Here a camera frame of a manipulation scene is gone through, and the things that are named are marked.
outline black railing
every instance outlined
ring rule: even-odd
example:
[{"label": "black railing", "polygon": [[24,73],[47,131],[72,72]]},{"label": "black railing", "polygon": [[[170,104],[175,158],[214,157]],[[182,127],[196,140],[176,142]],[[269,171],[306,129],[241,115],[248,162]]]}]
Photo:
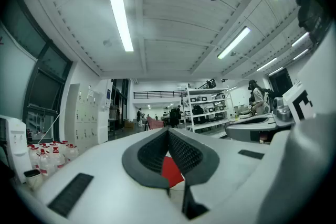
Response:
[{"label": "black railing", "polygon": [[134,99],[181,97],[182,91],[133,92]]},{"label": "black railing", "polygon": [[216,87],[216,82],[214,79],[207,81],[205,84],[199,87],[199,89],[212,89]]}]

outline white cabinet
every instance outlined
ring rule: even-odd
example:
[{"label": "white cabinet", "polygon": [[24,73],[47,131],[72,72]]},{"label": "white cabinet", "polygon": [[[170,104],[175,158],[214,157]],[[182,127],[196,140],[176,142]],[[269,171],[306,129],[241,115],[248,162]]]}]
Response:
[{"label": "white cabinet", "polygon": [[98,96],[88,85],[70,85],[65,110],[65,139],[77,146],[79,154],[98,144]]}]

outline black mesh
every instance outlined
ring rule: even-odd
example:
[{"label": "black mesh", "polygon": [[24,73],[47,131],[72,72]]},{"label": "black mesh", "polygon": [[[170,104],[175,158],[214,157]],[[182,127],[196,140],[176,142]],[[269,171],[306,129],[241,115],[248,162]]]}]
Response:
[{"label": "black mesh", "polygon": [[200,150],[172,133],[169,134],[169,152],[183,175],[196,167],[203,159]]},{"label": "black mesh", "polygon": [[143,145],[138,151],[140,163],[147,169],[161,174],[163,158],[168,151],[167,134],[164,132],[157,138]]}]

